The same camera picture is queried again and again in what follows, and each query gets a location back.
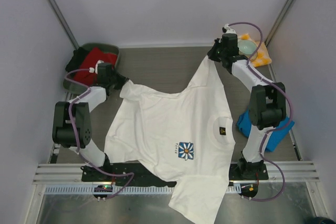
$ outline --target white t-shirt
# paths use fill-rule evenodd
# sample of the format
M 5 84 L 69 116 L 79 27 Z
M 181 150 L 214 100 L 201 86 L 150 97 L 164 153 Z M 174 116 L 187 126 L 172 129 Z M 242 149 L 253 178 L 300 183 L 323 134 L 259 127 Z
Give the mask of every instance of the white t-shirt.
M 105 143 L 110 161 L 139 160 L 162 180 L 176 181 L 169 206 L 194 223 L 214 223 L 235 145 L 214 62 L 206 56 L 181 93 L 128 81 L 120 97 Z

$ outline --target wall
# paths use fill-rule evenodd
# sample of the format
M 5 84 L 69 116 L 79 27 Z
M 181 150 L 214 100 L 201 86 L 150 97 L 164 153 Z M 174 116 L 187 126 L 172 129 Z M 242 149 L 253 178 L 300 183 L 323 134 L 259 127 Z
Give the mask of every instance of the wall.
M 294 134 L 314 161 L 336 219 L 336 0 L 296 0 L 270 43 L 277 80 L 295 106 Z
M 238 21 L 258 24 L 266 35 L 285 1 L 56 0 L 78 43 L 100 41 L 119 47 L 209 45 L 225 23 Z
M 55 102 L 72 46 L 46 0 L 0 0 L 0 217 L 20 223 L 51 148 Z

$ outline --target shirt tag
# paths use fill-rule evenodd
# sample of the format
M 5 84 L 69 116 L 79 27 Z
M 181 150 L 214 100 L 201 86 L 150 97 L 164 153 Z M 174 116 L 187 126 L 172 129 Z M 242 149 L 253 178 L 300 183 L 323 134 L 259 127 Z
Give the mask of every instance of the shirt tag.
M 219 134 L 224 136 L 226 135 L 226 130 L 224 127 L 219 127 Z

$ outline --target purple cable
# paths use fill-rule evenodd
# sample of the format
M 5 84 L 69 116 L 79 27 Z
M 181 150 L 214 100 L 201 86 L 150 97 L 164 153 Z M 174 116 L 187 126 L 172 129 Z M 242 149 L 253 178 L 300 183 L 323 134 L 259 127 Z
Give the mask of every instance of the purple cable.
M 249 64 L 249 63 L 250 63 L 250 60 L 251 60 L 251 58 L 252 58 L 252 56 L 253 56 L 254 54 L 257 53 L 257 51 L 259 50 L 261 44 L 263 43 L 263 32 L 261 31 L 261 29 L 260 29 L 258 26 L 256 26 L 256 25 L 253 24 L 253 23 L 250 23 L 250 22 L 236 22 L 236 23 L 229 24 L 229 26 L 240 25 L 240 24 L 253 26 L 253 27 L 257 28 L 258 31 L 259 31 L 259 33 L 260 33 L 260 42 L 259 42 L 259 45 L 257 46 L 256 50 L 255 50 L 255 51 L 248 57 L 247 62 L 246 62 L 247 68 L 248 68 L 248 69 L 249 69 L 249 70 L 250 70 L 250 71 L 251 71 L 251 72 L 252 72 L 252 73 L 259 79 L 259 80 L 261 80 L 261 81 L 267 83 L 268 85 L 271 85 L 271 86 L 274 87 L 276 90 L 278 90 L 278 91 L 279 91 L 279 92 L 286 98 L 286 100 L 287 100 L 287 102 L 288 102 L 288 105 L 289 105 L 289 111 L 290 111 L 288 122 L 287 122 L 284 126 L 278 128 L 278 129 L 272 129 L 272 130 L 267 131 L 267 132 L 265 133 L 264 137 L 262 138 L 263 140 L 261 141 L 261 144 L 260 144 L 260 147 L 259 147 L 259 155 L 260 155 L 260 157 L 261 157 L 264 161 L 269 162 L 269 163 L 273 164 L 275 167 L 278 168 L 278 170 L 279 170 L 279 172 L 280 172 L 280 174 L 281 174 L 281 176 L 282 176 L 282 187 L 281 187 L 281 190 L 278 192 L 277 195 L 275 195 L 275 196 L 273 196 L 273 197 L 271 197 L 271 198 L 268 198 L 268 199 L 255 199 L 255 198 L 251 198 L 251 199 L 250 199 L 249 197 L 244 196 L 245 199 L 249 199 L 249 200 L 253 200 L 253 201 L 259 201 L 259 202 L 266 202 L 266 201 L 271 201 L 271 200 L 273 200 L 273 199 L 278 198 L 278 197 L 284 192 L 284 189 L 285 189 L 285 186 L 286 186 L 286 180 L 285 180 L 285 175 L 283 174 L 283 171 L 281 170 L 281 168 L 280 168 L 276 163 L 274 163 L 273 161 L 271 161 L 271 160 L 269 160 L 269 159 L 267 159 L 267 158 L 265 158 L 265 157 L 263 156 L 263 154 L 262 154 L 262 152 L 263 152 L 263 147 L 264 147 L 264 144 L 265 144 L 267 135 L 268 135 L 269 133 L 274 132 L 274 131 L 281 131 L 281 130 L 285 129 L 285 128 L 291 123 L 291 121 L 292 121 L 292 119 L 293 119 L 293 104 L 292 104 L 292 102 L 290 101 L 289 97 L 286 95 L 285 92 L 283 92 L 278 86 L 276 86 L 276 85 L 273 84 L 272 82 L 270 82 L 270 81 L 268 81 L 268 80 L 265 80 L 265 79 L 264 79 L 262 76 L 260 76 L 260 75 L 259 75 L 259 74 L 258 74 L 252 67 L 251 67 L 251 65 Z
M 86 91 L 81 94 L 80 96 L 76 97 L 69 105 L 69 117 L 70 117 L 70 121 L 71 121 L 71 125 L 72 125 L 72 128 L 73 128 L 73 132 L 75 134 L 75 138 L 76 138 L 76 145 L 77 145 L 77 149 L 76 149 L 76 152 L 78 153 L 78 155 L 86 162 L 88 163 L 90 166 L 92 166 L 94 169 L 96 169 L 97 171 L 99 171 L 100 173 L 103 173 L 107 176 L 111 176 L 111 177 L 127 177 L 127 176 L 131 176 L 130 179 L 127 181 L 127 183 L 122 187 L 120 188 L 115 194 L 112 194 L 108 197 L 106 197 L 106 199 L 111 199 L 113 197 L 115 197 L 116 195 L 118 195 L 119 193 L 121 193 L 121 191 L 123 191 L 125 189 L 125 187 L 127 187 L 129 185 L 129 183 L 132 181 L 133 177 L 134 177 L 134 173 L 126 173 L 126 174 L 110 174 L 110 173 L 107 173 L 107 172 L 104 172 L 103 170 L 101 170 L 100 168 L 96 167 L 93 163 L 91 163 L 90 161 L 88 161 L 85 157 L 83 157 L 80 153 L 79 153 L 79 150 L 80 150 L 80 143 L 79 143 L 79 135 L 78 135 L 78 131 L 77 131 L 77 127 L 76 127 L 76 123 L 75 123 L 75 120 L 74 120 L 74 117 L 72 115 L 72 106 L 78 102 L 80 99 L 82 99 L 83 97 L 87 96 L 90 92 L 91 92 L 91 89 L 89 86 L 83 84 L 83 83 L 80 83 L 78 81 L 75 81 L 75 80 L 72 80 L 70 78 L 68 78 L 68 76 L 72 73 L 76 73 L 76 72 L 79 72 L 79 71 L 89 71 L 89 69 L 77 69 L 77 70 L 74 70 L 74 71 L 71 71 L 71 72 L 68 72 L 67 75 L 65 76 L 65 79 L 67 81 L 70 81 L 72 83 L 75 83 L 75 84 L 78 84 L 78 85 L 81 85 L 86 89 Z

